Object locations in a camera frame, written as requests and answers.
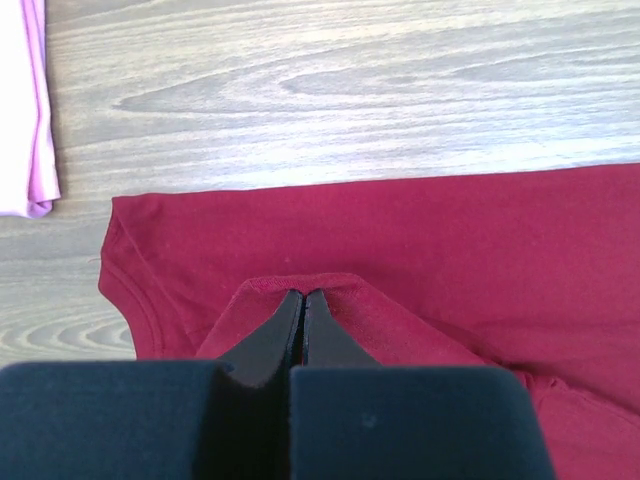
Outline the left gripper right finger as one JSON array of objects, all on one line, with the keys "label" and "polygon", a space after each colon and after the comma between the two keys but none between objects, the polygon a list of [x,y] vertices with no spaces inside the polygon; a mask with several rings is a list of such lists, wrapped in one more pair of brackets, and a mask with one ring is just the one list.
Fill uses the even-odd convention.
[{"label": "left gripper right finger", "polygon": [[291,370],[294,479],[551,479],[527,391],[491,367],[385,367],[306,299]]}]

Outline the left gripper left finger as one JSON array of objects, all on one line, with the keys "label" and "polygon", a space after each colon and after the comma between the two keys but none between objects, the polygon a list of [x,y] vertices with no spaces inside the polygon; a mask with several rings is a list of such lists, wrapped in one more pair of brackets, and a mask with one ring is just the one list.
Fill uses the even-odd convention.
[{"label": "left gripper left finger", "polygon": [[5,479],[283,479],[289,292],[216,360],[31,362],[1,371]]}]

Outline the red t shirt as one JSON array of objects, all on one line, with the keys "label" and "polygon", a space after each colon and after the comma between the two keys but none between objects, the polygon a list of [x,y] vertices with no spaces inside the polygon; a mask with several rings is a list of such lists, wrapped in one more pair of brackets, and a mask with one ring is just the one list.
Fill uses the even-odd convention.
[{"label": "red t shirt", "polygon": [[291,290],[387,365],[492,365],[558,476],[639,475],[639,168],[117,197],[101,293],[141,359],[214,358]]}]

